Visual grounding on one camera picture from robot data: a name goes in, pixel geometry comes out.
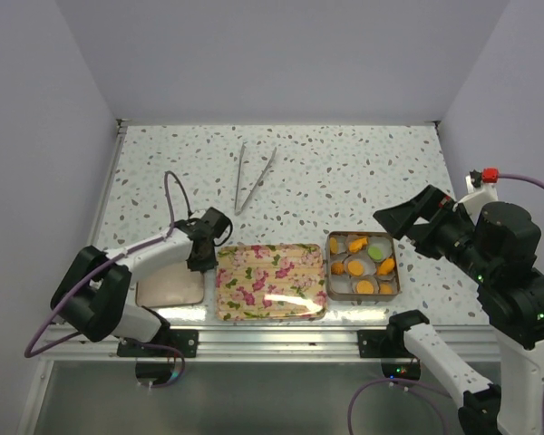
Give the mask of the gold tin lid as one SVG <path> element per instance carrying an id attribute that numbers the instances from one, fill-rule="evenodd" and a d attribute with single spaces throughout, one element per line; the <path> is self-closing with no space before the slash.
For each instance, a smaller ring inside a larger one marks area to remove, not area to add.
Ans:
<path id="1" fill-rule="evenodd" d="M 188 270 L 186 263 L 163 267 L 137 283 L 135 302 L 148 308 L 199 304 L 204 299 L 201 272 Z"/>

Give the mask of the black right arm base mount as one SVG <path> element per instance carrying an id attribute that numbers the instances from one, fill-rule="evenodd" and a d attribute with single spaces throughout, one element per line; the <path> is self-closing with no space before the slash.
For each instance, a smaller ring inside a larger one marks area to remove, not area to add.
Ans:
<path id="1" fill-rule="evenodd" d="M 356 332 L 359 357 L 378 359 L 383 376 L 392 379 L 419 381 L 421 363 L 404 346 L 403 334 L 429 319 L 419 310 L 392 315 L 384 329 L 361 329 Z"/>

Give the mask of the cookie tin with paper cups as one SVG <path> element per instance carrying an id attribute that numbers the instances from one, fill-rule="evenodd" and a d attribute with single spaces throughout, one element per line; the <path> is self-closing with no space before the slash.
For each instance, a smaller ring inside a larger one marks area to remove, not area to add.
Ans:
<path id="1" fill-rule="evenodd" d="M 325 286 L 335 301 L 385 302 L 402 292 L 393 239 L 384 232 L 333 231 L 325 259 Z"/>

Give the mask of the plain round orange cookie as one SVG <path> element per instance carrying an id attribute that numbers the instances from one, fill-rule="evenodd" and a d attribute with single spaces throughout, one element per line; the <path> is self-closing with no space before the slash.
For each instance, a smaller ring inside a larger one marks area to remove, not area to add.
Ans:
<path id="1" fill-rule="evenodd" d="M 394 289 L 388 285 L 387 283 L 380 284 L 379 288 L 379 294 L 380 295 L 392 295 L 394 293 Z"/>

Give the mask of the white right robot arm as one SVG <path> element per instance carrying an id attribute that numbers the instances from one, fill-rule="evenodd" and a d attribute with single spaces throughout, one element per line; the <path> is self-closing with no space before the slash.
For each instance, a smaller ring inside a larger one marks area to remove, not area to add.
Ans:
<path id="1" fill-rule="evenodd" d="M 389 351 L 429 368 L 465 433 L 544 434 L 544 275 L 535 267 L 541 232 L 530 213 L 500 201 L 490 184 L 459 200 L 429 186 L 374 219 L 392 238 L 448 260 L 476 284 L 500 350 L 500 381 L 476 373 L 417 310 L 390 318 Z"/>

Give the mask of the floral yellow tray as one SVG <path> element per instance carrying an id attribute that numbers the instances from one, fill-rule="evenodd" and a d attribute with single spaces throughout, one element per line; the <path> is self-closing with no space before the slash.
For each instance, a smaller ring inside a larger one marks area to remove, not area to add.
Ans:
<path id="1" fill-rule="evenodd" d="M 245 245 L 218 251 L 216 314 L 220 320 L 317 319 L 326 308 L 320 246 Z"/>

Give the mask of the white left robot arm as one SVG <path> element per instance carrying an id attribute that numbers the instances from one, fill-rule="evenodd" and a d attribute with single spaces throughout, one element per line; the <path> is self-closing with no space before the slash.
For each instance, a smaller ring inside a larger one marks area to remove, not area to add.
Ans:
<path id="1" fill-rule="evenodd" d="M 209 208 L 123 249 L 85 247 L 56 289 L 51 309 L 91 342 L 112 335 L 138 341 L 149 355 L 161 355 L 170 345 L 169 324 L 152 310 L 127 302 L 131 285 L 175 264 L 201 273 L 215 268 L 216 240 L 231 228 L 226 215 Z"/>

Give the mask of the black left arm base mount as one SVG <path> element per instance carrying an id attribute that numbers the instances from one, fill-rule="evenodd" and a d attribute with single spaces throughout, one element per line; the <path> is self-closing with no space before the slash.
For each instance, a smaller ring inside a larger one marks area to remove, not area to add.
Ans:
<path id="1" fill-rule="evenodd" d="M 163 358 L 165 362 L 137 362 L 135 376 L 141 386 L 149 390 L 171 386 L 186 369 L 186 359 L 195 358 L 199 347 L 197 329 L 172 329 L 170 323 L 156 312 L 144 311 L 159 327 L 149 341 L 135 337 L 118 337 L 117 355 L 121 358 Z"/>

